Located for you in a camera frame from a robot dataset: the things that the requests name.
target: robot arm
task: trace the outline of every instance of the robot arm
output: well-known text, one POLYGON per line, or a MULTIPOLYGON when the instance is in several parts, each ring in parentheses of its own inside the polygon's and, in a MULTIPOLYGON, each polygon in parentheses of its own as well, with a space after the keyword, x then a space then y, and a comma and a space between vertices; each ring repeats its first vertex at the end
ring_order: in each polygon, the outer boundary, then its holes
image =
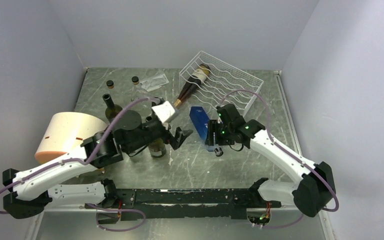
POLYGON ((192 131, 182 131, 178 127, 174 136, 170 133, 168 122, 178 112, 167 101, 162 100, 152 109, 152 119, 146 123, 142 123, 139 113, 126 111, 89 164, 85 162, 100 143, 103 131, 85 139, 72 151, 38 167, 25 171, 12 168, 5 170, 2 173, 5 186, 15 182, 21 183, 9 189, 10 193, 3 198, 3 208, 14 218, 23 219, 39 214, 44 208, 61 205, 91 203, 100 204, 104 208, 112 206, 117 199, 117 190, 112 180, 105 179, 93 184, 79 185, 60 183, 120 162, 123 160, 122 152, 130 154, 159 138, 165 144, 170 144, 174 150, 178 149, 192 131), (27 177, 38 171, 39 174, 27 177))
POLYGON ((303 214, 314 217, 332 199, 331 193, 320 179, 304 167, 306 164, 320 174, 335 191, 332 169, 327 163, 315 164, 295 153, 273 136, 269 136, 266 127, 261 123, 253 119, 246 122, 233 104, 219 107, 217 112, 222 123, 217 120, 209 121, 206 140, 208 145, 242 144, 266 156, 292 179, 292 182, 264 181, 259 186, 258 193, 265 201, 294 204, 303 214), (302 163, 298 163, 274 143, 298 157, 302 163))

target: beige cylinder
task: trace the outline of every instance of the beige cylinder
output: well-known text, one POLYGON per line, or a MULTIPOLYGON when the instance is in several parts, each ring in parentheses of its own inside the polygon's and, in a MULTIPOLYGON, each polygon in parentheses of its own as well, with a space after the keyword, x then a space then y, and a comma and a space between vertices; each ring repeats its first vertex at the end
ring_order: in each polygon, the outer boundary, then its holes
POLYGON ((59 112, 52 116, 34 157, 40 164, 58 158, 80 145, 84 139, 105 130, 101 119, 80 112, 59 112))

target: bottle label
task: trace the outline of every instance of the bottle label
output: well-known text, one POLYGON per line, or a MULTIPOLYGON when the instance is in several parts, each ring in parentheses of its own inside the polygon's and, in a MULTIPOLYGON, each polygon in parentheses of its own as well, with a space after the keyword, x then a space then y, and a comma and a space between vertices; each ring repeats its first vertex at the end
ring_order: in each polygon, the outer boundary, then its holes
POLYGON ((199 79, 201 81, 201 84, 203 84, 204 81, 207 79, 207 75, 204 73, 202 69, 196 69, 192 73, 192 76, 195 77, 196 79, 199 79))
POLYGON ((150 153, 152 156, 155 156, 155 157, 160 157, 161 155, 163 155, 163 152, 162 152, 162 151, 149 151, 149 153, 150 153))
POLYGON ((169 80, 167 79, 166 74, 162 73, 160 75, 153 76, 140 81, 140 86, 142 87, 142 89, 145 90, 145 92, 151 92, 152 90, 156 90, 162 85, 168 84, 168 83, 169 83, 169 80))

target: white wall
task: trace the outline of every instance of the white wall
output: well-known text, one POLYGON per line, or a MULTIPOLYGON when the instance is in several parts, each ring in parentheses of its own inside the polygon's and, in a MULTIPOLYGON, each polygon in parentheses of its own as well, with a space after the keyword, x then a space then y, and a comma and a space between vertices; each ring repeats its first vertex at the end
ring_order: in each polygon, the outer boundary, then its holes
POLYGON ((88 67, 280 70, 319 0, 49 0, 88 67))
MULTIPOLYGON (((46 0, 0 0, 0 189, 5 169, 37 165, 34 153, 51 116, 74 108, 83 76, 46 0)), ((28 223, 0 215, 0 239, 23 239, 28 223)))
POLYGON ((384 1, 320 0, 282 80, 306 157, 333 168, 338 239, 384 239, 384 1))

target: small glass vial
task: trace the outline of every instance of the small glass vial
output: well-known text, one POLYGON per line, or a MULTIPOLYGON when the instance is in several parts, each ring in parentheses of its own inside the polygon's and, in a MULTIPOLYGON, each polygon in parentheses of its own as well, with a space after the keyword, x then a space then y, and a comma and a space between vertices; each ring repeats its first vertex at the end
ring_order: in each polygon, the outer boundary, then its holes
POLYGON ((109 88, 109 89, 113 89, 114 88, 113 80, 106 81, 106 87, 109 88))
POLYGON ((148 91, 143 89, 139 84, 139 77, 134 76, 131 78, 131 82, 133 83, 133 97, 130 99, 132 102, 138 100, 140 98, 148 97, 148 91))

